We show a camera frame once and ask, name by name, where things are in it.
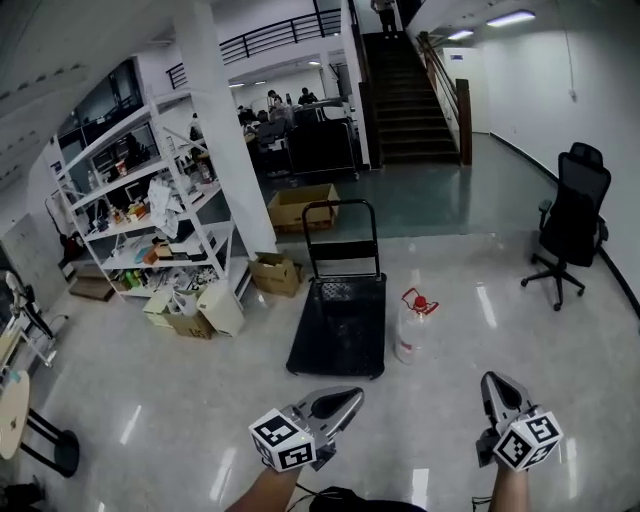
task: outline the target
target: forearm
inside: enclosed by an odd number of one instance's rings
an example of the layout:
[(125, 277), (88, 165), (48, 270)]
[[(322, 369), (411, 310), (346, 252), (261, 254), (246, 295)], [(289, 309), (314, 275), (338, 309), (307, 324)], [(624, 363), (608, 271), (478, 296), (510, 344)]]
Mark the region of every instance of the forearm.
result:
[(529, 474), (498, 463), (490, 512), (529, 512)]
[(302, 467), (278, 473), (267, 468), (251, 488), (227, 512), (284, 512)]

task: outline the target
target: black and white marker cube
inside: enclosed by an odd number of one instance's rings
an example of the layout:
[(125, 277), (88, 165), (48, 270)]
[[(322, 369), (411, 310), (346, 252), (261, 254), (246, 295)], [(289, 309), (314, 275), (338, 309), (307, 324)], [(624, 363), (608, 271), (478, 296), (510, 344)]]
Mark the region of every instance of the black and white marker cube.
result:
[(545, 460), (562, 437), (553, 413), (545, 412), (511, 423), (493, 452), (511, 469), (522, 471)]
[(277, 409), (272, 409), (253, 423), (249, 432), (260, 456), (278, 472), (316, 460), (313, 436)]

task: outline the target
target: black cart handle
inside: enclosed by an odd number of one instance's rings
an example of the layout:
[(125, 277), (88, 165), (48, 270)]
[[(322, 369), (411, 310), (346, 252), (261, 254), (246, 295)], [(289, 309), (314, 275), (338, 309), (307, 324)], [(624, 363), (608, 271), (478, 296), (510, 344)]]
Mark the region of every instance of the black cart handle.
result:
[[(307, 212), (314, 208), (331, 208), (333, 206), (343, 206), (350, 204), (363, 204), (369, 209), (369, 217), (371, 218), (371, 239), (361, 240), (357, 242), (328, 242), (328, 243), (311, 243), (309, 236), (309, 225), (307, 223)], [(302, 210), (302, 227), (304, 229), (304, 237), (307, 241), (307, 249), (309, 250), (309, 258), (313, 266), (313, 273), (316, 278), (318, 275), (318, 260), (348, 260), (357, 258), (374, 258), (376, 264), (376, 277), (380, 277), (380, 256), (378, 254), (378, 232), (376, 229), (376, 214), (367, 201), (364, 199), (341, 199), (338, 201), (317, 201), (310, 203)]]

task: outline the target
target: baseboard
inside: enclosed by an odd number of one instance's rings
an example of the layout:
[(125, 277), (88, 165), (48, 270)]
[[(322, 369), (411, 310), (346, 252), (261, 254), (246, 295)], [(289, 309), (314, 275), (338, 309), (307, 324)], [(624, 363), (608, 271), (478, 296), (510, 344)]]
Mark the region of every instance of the baseboard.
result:
[(545, 167), (540, 162), (538, 162), (535, 158), (533, 158), (529, 153), (522, 151), (518, 146), (514, 146), (513, 144), (511, 144), (511, 142), (509, 142), (507, 139), (503, 139), (497, 133), (489, 132), (489, 135), (491, 135), (494, 139), (498, 140), (499, 142), (502, 142), (509, 149), (512, 149), (513, 151), (518, 153), (522, 158), (526, 159), (527, 161), (535, 165), (540, 171), (542, 171), (542, 173), (547, 178), (550, 178), (551, 181), (553, 181), (554, 183), (558, 183), (558, 177), (555, 174), (553, 174), (549, 168)]
[[(493, 132), (490, 132), (490, 135), (494, 139), (498, 140), (499, 142), (501, 142), (502, 144), (507, 146), (509, 149), (511, 149), (511, 150), (515, 151), (516, 153), (518, 153), (518, 155), (520, 155), (522, 158), (526, 159), (527, 161), (529, 161), (533, 165), (535, 165), (536, 168), (538, 168), (540, 171), (542, 171), (542, 173), (547, 178), (551, 179), (551, 181), (553, 181), (554, 183), (558, 183), (558, 177), (554, 173), (552, 173), (550, 169), (548, 169), (547, 167), (542, 165), (540, 162), (538, 162), (531, 155), (529, 155), (528, 153), (522, 151), (519, 147), (514, 146), (508, 140), (503, 139), (502, 137), (500, 137), (500, 135), (497, 135), (497, 134), (495, 134)], [(627, 280), (624, 278), (624, 276), (620, 272), (620, 269), (611, 260), (611, 257), (607, 254), (607, 251), (605, 251), (603, 247), (600, 247), (600, 249), (598, 250), (598, 253), (602, 257), (603, 261), (605, 262), (605, 264), (607, 265), (607, 267), (609, 268), (611, 273), (613, 274), (613, 277), (615, 277), (616, 281), (618, 281), (618, 284), (620, 285), (620, 288), (622, 288), (622, 292), (626, 295), (627, 299), (629, 300), (629, 303), (631, 304), (631, 307), (633, 308), (633, 310), (636, 313), (636, 316), (640, 319), (640, 302), (638, 302), (637, 297), (635, 296), (635, 294), (631, 290), (631, 287), (629, 286), (629, 283), (627, 283)]]

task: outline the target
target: red cap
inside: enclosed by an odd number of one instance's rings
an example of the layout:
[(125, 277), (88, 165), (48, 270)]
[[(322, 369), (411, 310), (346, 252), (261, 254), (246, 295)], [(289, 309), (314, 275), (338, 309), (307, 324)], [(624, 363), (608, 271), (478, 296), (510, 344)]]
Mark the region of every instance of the red cap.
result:
[(427, 307), (427, 298), (422, 295), (418, 295), (413, 302), (413, 307), (416, 309), (424, 309)]

